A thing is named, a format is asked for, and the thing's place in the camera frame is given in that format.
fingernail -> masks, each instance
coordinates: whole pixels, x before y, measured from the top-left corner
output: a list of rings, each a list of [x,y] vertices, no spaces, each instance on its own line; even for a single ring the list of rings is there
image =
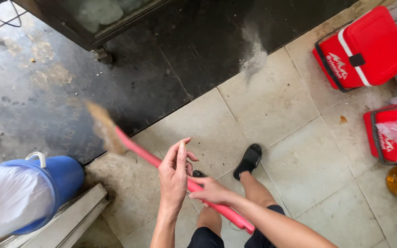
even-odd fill
[[[186,152],[185,142],[181,141],[179,146],[179,153],[185,153],[185,152]]]

pink broom handle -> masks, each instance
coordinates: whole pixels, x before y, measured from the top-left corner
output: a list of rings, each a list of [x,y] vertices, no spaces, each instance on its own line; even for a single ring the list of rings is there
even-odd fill
[[[120,127],[116,126],[115,128],[116,134],[119,137],[120,141],[125,145],[126,148],[132,150],[135,152],[137,155],[141,156],[143,159],[148,161],[150,164],[155,166],[156,168],[159,167],[160,163],[162,161],[152,155],[149,151],[143,149],[140,147],[138,144],[134,143],[125,133],[120,129]],[[196,182],[192,181],[191,179],[188,178],[188,190],[190,192],[195,192],[195,191],[201,191],[203,188],[198,185]],[[232,208],[225,206],[225,205],[220,205],[220,204],[214,204],[210,203],[207,201],[206,202],[210,207],[213,209],[217,210],[221,215],[226,217],[230,222],[234,223],[235,226],[237,226],[240,229],[244,229],[248,234],[253,234],[255,227],[252,225],[250,222],[248,222],[243,216],[241,216],[239,213],[234,211]]]

red cooler box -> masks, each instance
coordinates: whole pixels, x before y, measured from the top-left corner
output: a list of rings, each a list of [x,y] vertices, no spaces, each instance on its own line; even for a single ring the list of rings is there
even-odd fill
[[[386,7],[332,34],[318,41],[312,53],[335,89],[380,85],[397,74],[397,26]]]
[[[397,163],[397,105],[373,110],[364,114],[364,123],[373,156],[384,165],[384,159]]]

tile floor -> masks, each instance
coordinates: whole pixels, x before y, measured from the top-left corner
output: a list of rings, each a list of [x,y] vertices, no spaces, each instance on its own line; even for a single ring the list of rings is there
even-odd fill
[[[200,159],[194,167],[239,194],[232,170],[248,144],[260,143],[264,156],[254,176],[289,217],[340,248],[397,248],[397,197],[386,189],[388,168],[370,154],[362,121],[392,93],[388,85],[335,91],[311,53],[316,40],[375,2],[362,0],[270,54],[249,84],[241,72],[133,139],[162,158],[171,144],[192,136],[187,147]],[[103,181],[116,198],[75,247],[148,247],[157,221],[157,170],[131,152],[104,154],[85,169],[88,182]],[[176,247],[188,245],[201,208],[185,198]],[[227,220],[222,237],[234,248],[249,238]]]

black shorts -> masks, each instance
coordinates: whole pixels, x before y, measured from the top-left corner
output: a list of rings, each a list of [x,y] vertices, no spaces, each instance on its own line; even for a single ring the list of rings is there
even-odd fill
[[[286,215],[283,208],[278,205],[268,206],[268,209]],[[207,227],[200,227],[194,232],[188,248],[224,248],[223,239],[218,237],[211,229]],[[244,248],[275,248],[258,229],[255,229],[254,234],[247,240]]]

